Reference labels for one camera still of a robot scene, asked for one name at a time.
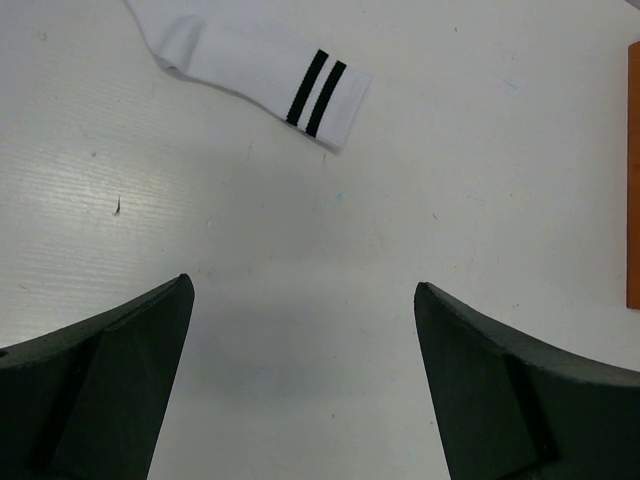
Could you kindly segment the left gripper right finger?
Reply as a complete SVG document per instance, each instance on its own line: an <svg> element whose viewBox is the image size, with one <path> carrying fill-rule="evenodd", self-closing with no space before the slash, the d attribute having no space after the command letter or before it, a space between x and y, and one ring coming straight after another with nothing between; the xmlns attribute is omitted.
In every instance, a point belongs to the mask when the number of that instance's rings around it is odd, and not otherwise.
<svg viewBox="0 0 640 480"><path fill-rule="evenodd" d="M559 349L430 283L414 312L451 478L638 478L638 372Z"/></svg>

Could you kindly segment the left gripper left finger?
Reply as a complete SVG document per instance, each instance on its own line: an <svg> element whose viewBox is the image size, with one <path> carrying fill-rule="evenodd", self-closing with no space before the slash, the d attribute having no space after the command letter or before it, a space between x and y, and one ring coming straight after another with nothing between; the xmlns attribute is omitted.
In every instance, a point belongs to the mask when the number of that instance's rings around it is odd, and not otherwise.
<svg viewBox="0 0 640 480"><path fill-rule="evenodd" d="M4 479L145 479L188 332L188 275L1 350Z"/></svg>

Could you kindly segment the white sock black stripes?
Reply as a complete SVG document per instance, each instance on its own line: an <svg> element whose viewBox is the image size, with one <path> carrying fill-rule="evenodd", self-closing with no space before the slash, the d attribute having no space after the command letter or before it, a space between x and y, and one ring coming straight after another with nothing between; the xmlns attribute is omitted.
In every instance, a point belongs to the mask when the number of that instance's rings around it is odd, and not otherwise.
<svg viewBox="0 0 640 480"><path fill-rule="evenodd" d="M156 62L263 107L339 151L370 84L257 1L130 1Z"/></svg>

